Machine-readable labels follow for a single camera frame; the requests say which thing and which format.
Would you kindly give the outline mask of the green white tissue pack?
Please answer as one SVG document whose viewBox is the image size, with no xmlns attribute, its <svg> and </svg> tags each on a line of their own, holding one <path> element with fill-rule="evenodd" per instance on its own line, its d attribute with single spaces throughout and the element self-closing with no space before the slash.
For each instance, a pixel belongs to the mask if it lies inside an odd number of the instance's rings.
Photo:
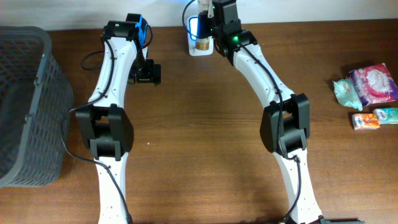
<svg viewBox="0 0 398 224">
<path fill-rule="evenodd" d="M 397 124 L 397 108 L 379 108 L 373 110 L 379 124 Z"/>
</svg>

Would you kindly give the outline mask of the white tube gold cap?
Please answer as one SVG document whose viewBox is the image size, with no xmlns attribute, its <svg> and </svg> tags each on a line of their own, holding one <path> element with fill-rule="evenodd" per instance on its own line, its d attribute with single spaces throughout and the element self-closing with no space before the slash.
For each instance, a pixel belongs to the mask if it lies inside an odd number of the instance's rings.
<svg viewBox="0 0 398 224">
<path fill-rule="evenodd" d="M 195 48 L 208 50 L 210 48 L 211 20 L 214 17 L 212 0 L 198 0 L 198 25 Z"/>
</svg>

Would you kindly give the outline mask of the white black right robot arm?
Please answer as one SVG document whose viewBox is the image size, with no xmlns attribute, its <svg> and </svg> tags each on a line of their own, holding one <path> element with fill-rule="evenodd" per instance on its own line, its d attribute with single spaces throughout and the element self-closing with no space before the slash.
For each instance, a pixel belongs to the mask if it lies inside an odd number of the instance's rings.
<svg viewBox="0 0 398 224">
<path fill-rule="evenodd" d="M 261 140 L 279 165 L 289 201 L 280 222 L 325 223 L 308 171 L 307 96 L 295 94 L 273 71 L 255 36 L 242 28 L 236 1 L 210 1 L 198 15 L 197 34 L 213 38 L 217 52 L 243 74 L 261 102 Z"/>
</svg>

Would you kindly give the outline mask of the red purple tissue pack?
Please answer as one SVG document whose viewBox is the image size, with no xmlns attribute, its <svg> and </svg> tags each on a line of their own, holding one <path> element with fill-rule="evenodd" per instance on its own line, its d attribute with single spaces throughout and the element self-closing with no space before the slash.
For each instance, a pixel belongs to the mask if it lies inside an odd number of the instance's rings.
<svg viewBox="0 0 398 224">
<path fill-rule="evenodd" d="M 363 106 L 397 100 L 397 85 L 385 63 L 352 70 L 348 77 Z"/>
</svg>

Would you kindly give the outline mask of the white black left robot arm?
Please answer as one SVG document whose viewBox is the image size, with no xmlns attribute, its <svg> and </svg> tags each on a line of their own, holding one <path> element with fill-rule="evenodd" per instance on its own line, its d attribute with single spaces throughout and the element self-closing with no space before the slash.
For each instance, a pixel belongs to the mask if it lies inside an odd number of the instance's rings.
<svg viewBox="0 0 398 224">
<path fill-rule="evenodd" d="M 103 28 L 103 62 L 88 103 L 76 110 L 83 143 L 99 180 L 100 223 L 132 223 L 126 202 L 126 164 L 134 128 L 124 110 L 128 83 L 161 83 L 161 66 L 148 58 L 150 25 L 140 14 Z"/>
</svg>

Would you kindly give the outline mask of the orange tissue pack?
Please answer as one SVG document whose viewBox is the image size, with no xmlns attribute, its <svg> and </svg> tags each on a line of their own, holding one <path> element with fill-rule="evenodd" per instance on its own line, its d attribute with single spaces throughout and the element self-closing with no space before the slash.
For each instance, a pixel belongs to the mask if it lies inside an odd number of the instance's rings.
<svg viewBox="0 0 398 224">
<path fill-rule="evenodd" d="M 359 113 L 352 115 L 354 130 L 378 129 L 380 124 L 374 113 Z"/>
</svg>

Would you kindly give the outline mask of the teal wet wipes pack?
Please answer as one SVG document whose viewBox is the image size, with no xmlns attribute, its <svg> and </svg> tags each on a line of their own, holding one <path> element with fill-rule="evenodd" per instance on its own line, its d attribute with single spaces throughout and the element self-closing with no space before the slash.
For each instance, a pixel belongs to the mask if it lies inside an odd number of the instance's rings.
<svg viewBox="0 0 398 224">
<path fill-rule="evenodd" d="M 337 82 L 333 82 L 334 94 L 338 103 L 345 107 L 363 110 L 362 102 L 354 89 L 353 82 L 350 78 L 345 78 Z"/>
</svg>

